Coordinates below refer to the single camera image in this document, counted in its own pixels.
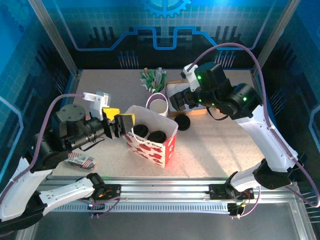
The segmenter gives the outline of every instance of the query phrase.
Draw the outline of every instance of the white bracket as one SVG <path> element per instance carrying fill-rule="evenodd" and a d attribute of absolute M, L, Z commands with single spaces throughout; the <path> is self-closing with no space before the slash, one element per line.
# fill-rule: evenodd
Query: white bracket
<path fill-rule="evenodd" d="M 190 90 L 191 92 L 194 92 L 198 87 L 200 87 L 200 84 L 198 82 L 197 76 L 195 74 L 195 70 L 198 68 L 198 65 L 194 65 L 190 71 L 188 71 L 188 68 L 191 66 L 192 63 L 185 66 L 182 70 L 182 72 L 185 74 L 186 79 L 190 83 Z"/>
<path fill-rule="evenodd" d="M 83 100 L 90 101 L 90 112 L 93 118 L 102 121 L 102 108 L 110 107 L 111 95 L 102 91 L 97 91 L 96 94 L 84 92 Z"/>

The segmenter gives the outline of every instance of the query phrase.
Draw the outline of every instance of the blue wall panel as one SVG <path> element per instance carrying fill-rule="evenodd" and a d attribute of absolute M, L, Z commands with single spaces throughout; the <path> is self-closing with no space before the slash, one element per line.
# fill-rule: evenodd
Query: blue wall panel
<path fill-rule="evenodd" d="M 263 67 L 268 96 L 282 96 L 280 110 L 275 113 L 279 131 L 299 153 L 305 153 L 305 168 L 320 187 L 320 149 L 315 143 L 320 137 L 320 114 L 316 114 L 309 129 L 312 109 L 320 101 L 320 2 L 301 0 L 266 65 Z M 304 177 L 300 178 L 300 191 L 312 192 Z M 317 218 L 310 213 L 310 220 Z M 320 234 L 320 224 L 312 224 L 315 235 Z"/>
<path fill-rule="evenodd" d="M 138 68 L 131 61 L 136 58 L 143 67 L 181 68 L 205 49 L 226 42 L 244 44 L 259 54 L 286 2 L 46 0 L 44 3 L 79 68 L 126 69 Z M 239 48 L 219 49 L 208 59 L 216 57 L 221 63 L 228 59 L 224 68 L 253 66 Z"/>
<path fill-rule="evenodd" d="M 21 112 L 24 125 L 8 172 L 0 177 L 1 191 L 49 104 L 64 93 L 70 73 L 27 0 L 1 1 L 0 25 L 0 96 Z M 19 128 L 17 115 L 0 102 L 0 170 Z"/>

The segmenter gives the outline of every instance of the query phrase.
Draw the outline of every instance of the pen holder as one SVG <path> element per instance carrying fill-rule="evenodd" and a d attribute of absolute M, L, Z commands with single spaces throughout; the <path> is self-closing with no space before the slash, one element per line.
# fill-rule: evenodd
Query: pen holder
<path fill-rule="evenodd" d="M 167 72 L 164 68 L 157 67 L 151 70 L 145 67 L 140 75 L 143 83 L 141 86 L 145 87 L 148 97 L 154 93 L 165 93 Z"/>
<path fill-rule="evenodd" d="M 165 95 L 165 93 L 166 93 L 166 88 L 164 87 L 161 91 L 155 92 L 155 93 L 151 93 L 151 92 L 149 92 L 149 91 L 146 90 L 146 95 L 147 95 L 148 98 L 149 98 L 150 96 L 154 95 L 154 94 L 157 94 L 157 93 L 161 93 L 161 94 Z"/>

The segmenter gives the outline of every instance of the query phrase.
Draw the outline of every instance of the black lid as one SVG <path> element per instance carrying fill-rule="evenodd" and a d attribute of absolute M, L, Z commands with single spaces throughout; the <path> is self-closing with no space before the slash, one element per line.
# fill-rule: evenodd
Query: black lid
<path fill-rule="evenodd" d="M 174 121 L 178 124 L 178 130 L 185 131 L 190 127 L 190 118 L 187 115 L 180 114 Z"/>
<path fill-rule="evenodd" d="M 167 140 L 167 135 L 163 131 L 154 131 L 150 133 L 148 140 L 154 143 L 163 144 Z"/>
<path fill-rule="evenodd" d="M 133 127 L 133 132 L 135 135 L 138 135 L 139 137 L 144 138 L 145 136 L 147 136 L 149 129 L 146 125 L 139 124 Z"/>

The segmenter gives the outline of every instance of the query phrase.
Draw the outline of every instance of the white paper cup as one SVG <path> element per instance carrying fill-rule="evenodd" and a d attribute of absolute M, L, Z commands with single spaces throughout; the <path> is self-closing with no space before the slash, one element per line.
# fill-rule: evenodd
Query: white paper cup
<path fill-rule="evenodd" d="M 154 100 L 151 100 L 154 95 L 162 95 L 164 99 L 156 98 Z M 163 95 L 160 92 L 154 93 L 152 96 L 149 97 L 148 101 L 146 102 L 146 108 L 148 108 L 149 101 L 151 101 L 149 104 L 149 109 L 151 111 L 165 117 L 168 115 L 169 104 L 165 95 Z"/>

